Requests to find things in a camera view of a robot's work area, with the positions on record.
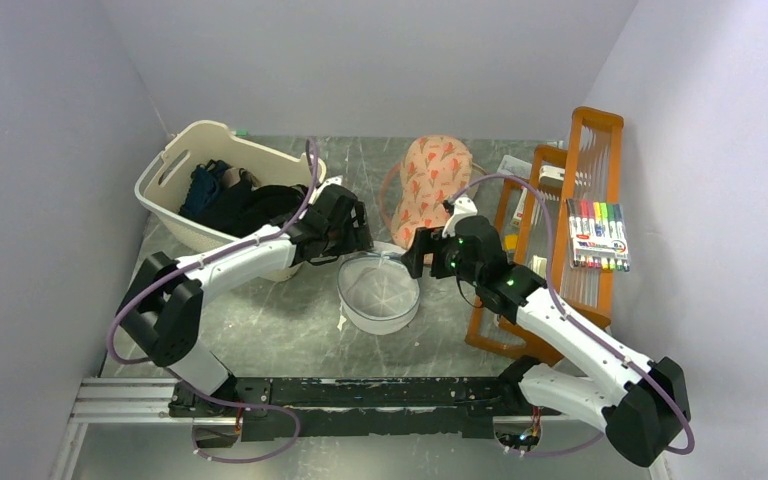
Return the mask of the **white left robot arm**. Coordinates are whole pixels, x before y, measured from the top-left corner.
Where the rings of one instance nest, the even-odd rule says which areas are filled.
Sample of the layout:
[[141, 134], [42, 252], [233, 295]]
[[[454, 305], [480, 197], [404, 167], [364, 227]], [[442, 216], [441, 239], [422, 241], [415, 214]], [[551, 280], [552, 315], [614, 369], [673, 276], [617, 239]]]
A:
[[197, 403], [221, 416], [237, 400], [236, 378], [200, 340], [203, 308], [257, 277], [303, 263], [319, 265], [368, 251], [373, 242], [364, 203], [339, 184], [327, 184], [286, 226], [254, 233], [203, 254], [144, 260], [114, 319], [147, 361], [197, 390]]

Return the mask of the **black bra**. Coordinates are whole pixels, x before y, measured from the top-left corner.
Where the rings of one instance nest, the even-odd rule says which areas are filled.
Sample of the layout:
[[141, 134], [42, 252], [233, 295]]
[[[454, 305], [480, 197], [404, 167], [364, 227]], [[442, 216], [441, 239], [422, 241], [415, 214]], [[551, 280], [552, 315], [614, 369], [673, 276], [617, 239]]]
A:
[[298, 211], [307, 193], [308, 188], [301, 184], [266, 185], [254, 190], [242, 203], [233, 224], [234, 235], [244, 237], [267, 224], [283, 225]]

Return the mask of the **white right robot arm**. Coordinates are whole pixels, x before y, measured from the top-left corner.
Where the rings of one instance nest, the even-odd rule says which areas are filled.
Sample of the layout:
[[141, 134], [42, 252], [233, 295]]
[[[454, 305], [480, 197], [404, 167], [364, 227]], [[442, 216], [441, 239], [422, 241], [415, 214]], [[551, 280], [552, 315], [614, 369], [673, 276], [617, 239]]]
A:
[[678, 436], [692, 435], [682, 367], [669, 357], [654, 361], [592, 324], [544, 278], [511, 261], [486, 218], [417, 229], [401, 262], [414, 278], [429, 273], [470, 284], [483, 307], [536, 335], [582, 371], [575, 377], [536, 362], [501, 385], [508, 412], [539, 406], [573, 417], [639, 467], [675, 452]]

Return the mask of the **white mesh laundry bag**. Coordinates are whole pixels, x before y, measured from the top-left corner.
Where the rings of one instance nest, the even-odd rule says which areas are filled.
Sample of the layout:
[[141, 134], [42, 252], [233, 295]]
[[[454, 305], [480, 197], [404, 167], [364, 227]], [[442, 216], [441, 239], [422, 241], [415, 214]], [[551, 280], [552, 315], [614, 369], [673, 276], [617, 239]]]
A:
[[373, 249], [347, 257], [339, 266], [336, 288], [343, 322], [377, 336], [393, 334], [416, 317], [419, 282], [401, 263], [404, 249], [375, 241]]

